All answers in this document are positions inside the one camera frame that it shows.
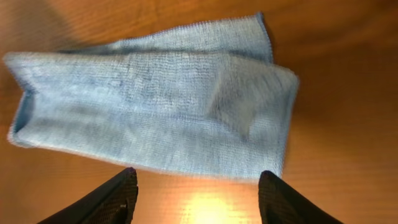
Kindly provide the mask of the blue microfiber cloth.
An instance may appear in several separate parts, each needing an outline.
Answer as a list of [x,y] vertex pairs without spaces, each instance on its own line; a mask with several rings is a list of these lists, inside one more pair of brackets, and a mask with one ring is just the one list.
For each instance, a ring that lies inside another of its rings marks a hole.
[[261,15],[63,52],[13,52],[22,147],[188,175],[281,175],[297,76]]

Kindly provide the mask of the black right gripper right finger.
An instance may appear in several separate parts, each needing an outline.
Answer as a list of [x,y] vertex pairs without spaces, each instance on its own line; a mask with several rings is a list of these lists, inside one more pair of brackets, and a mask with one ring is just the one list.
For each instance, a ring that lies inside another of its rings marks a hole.
[[262,224],[342,224],[269,170],[258,187]]

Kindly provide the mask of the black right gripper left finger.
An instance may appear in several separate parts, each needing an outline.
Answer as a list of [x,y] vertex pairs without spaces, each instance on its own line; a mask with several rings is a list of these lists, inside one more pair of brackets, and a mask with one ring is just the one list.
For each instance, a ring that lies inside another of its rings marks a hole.
[[131,224],[139,187],[132,167],[39,224]]

